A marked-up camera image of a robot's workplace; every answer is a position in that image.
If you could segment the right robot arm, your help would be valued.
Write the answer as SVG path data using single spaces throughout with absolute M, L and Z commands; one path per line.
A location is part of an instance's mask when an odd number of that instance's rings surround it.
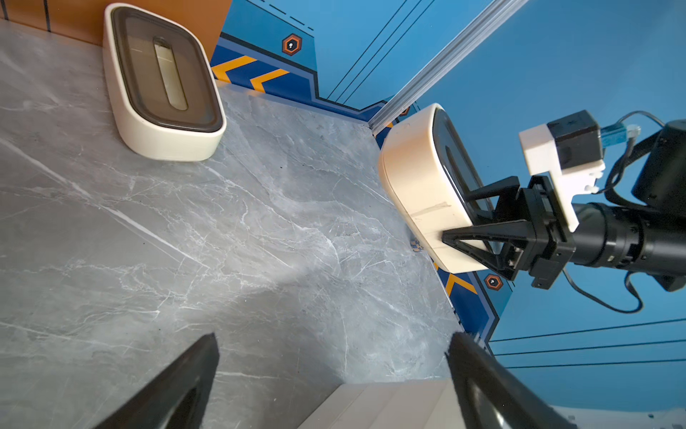
M 466 194 L 496 200 L 444 244 L 514 280 L 548 289 L 567 266 L 644 273 L 669 292 L 685 285 L 685 123 L 639 139 L 623 121 L 600 127 L 580 111 L 521 132 L 531 176 Z

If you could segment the grey lid tissue box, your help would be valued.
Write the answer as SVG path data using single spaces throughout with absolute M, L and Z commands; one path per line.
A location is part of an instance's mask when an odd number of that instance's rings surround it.
M 464 428 L 448 379 L 403 383 L 343 384 L 299 427 Z

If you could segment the cream tissue box angled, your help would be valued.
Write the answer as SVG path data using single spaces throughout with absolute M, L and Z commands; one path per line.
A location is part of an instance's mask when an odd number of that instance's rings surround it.
M 443 232 L 471 226 L 492 201 L 466 202 L 482 181 L 447 112 L 432 104 L 391 129 L 379 157 L 382 187 L 432 261 L 449 273 L 486 266 L 445 244 Z

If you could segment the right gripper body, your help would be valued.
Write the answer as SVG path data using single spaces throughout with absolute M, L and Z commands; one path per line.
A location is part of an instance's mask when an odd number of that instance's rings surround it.
M 551 180 L 534 175 L 526 188 L 519 189 L 514 212 L 514 237 L 503 245 L 507 267 L 527 272 L 532 287 L 550 289 L 575 253 L 557 193 Z

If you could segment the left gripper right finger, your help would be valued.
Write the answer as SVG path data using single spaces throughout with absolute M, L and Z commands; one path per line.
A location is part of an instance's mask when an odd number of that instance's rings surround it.
M 448 367 L 467 428 L 574 428 L 465 332 L 452 335 Z

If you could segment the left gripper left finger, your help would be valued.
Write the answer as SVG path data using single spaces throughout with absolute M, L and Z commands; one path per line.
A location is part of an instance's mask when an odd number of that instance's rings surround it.
M 99 428 L 200 428 L 210 399 L 219 346 L 200 337 Z

